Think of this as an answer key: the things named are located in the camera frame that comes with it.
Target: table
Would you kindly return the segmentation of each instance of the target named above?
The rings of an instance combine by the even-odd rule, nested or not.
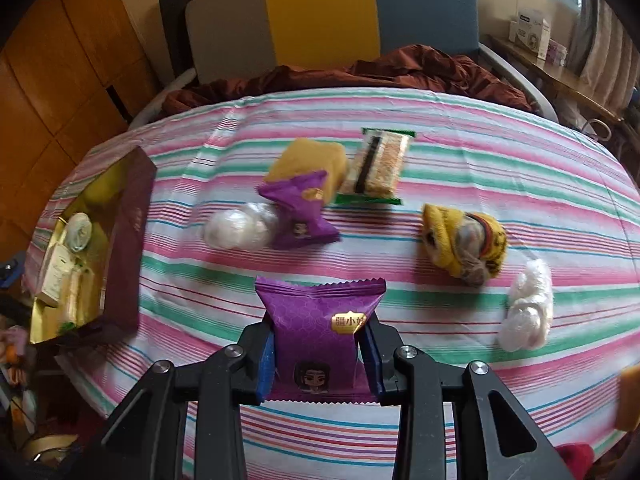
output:
[[[587,84],[569,69],[546,62],[536,54],[516,46],[511,41],[491,37],[491,43],[498,54],[513,56],[525,68],[531,70],[537,77],[549,83],[558,93],[565,94],[578,104],[586,106],[598,114],[606,123],[613,126],[623,120],[615,110],[607,108],[601,99]]]
[[[201,227],[215,211],[258,200],[255,186],[291,139],[342,143],[363,126],[415,130],[401,206],[337,206],[325,216],[343,240],[247,255],[211,250]],[[60,359],[107,415],[149,365],[206,358],[262,318],[258,274],[325,283],[382,276],[377,309],[408,344],[436,360],[492,364],[555,445],[588,442],[600,455],[613,429],[618,372],[640,358],[640,206],[615,158],[581,134],[532,114],[412,89],[320,89],[197,108],[94,148],[55,192],[34,233],[25,284],[33,289],[57,216],[114,160],[140,145],[158,166],[140,275],[140,328],[120,344]],[[494,215],[509,251],[480,293],[433,267],[420,242],[424,202]],[[529,258],[551,266],[554,324],[537,351],[503,352],[496,335],[511,281]],[[447,461],[454,435],[447,411]],[[193,471],[189,409],[185,470]],[[398,409],[267,402],[242,409],[252,479],[389,479]]]

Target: wooden cabinet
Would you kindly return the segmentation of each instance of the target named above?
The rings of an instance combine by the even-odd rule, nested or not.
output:
[[[62,0],[62,3],[104,86],[144,57],[121,0]]]
[[[27,247],[86,152],[158,91],[121,0],[34,2],[0,52],[0,261]]]
[[[107,91],[98,90],[58,132],[56,140],[78,164],[92,147],[126,131],[127,123]]]
[[[0,92],[1,214],[53,137],[20,88],[4,54],[0,54]]]
[[[52,133],[100,89],[62,0],[36,0],[4,50],[20,86]]]

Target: plastic wrapped bun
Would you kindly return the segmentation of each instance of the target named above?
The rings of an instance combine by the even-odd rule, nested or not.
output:
[[[551,270],[544,260],[527,262],[509,290],[509,311],[498,342],[507,352],[537,349],[546,343],[554,315]]]
[[[267,229],[271,232],[275,232],[278,229],[280,217],[278,216],[278,208],[274,204],[267,204],[264,202],[249,202],[244,204],[240,211],[259,218],[265,224]]]
[[[212,248],[255,251],[266,247],[278,229],[276,209],[270,204],[245,204],[213,214],[202,236]]]

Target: cardboard box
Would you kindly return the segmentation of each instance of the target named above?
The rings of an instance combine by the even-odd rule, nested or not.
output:
[[[63,309],[36,298],[31,343],[74,348],[114,343],[136,332],[146,213],[155,177],[153,162],[142,148],[135,148],[89,183],[62,212],[47,250],[59,243],[72,215],[89,215],[91,239],[75,256],[92,271],[95,283],[91,294],[78,302],[76,327],[67,332],[60,332]]]
[[[540,59],[546,59],[550,39],[551,27],[542,12],[534,9],[520,9],[516,44],[532,51]]]

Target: purple wrapper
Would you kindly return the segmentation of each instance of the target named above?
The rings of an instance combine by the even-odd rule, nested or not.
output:
[[[271,247],[293,249],[310,244],[328,244],[340,240],[340,232],[322,218],[322,185],[326,171],[295,176],[262,184],[258,193],[280,206],[282,227]]]
[[[386,291],[382,278],[303,286],[258,276],[273,320],[276,378],[270,400],[376,402],[354,334]]]

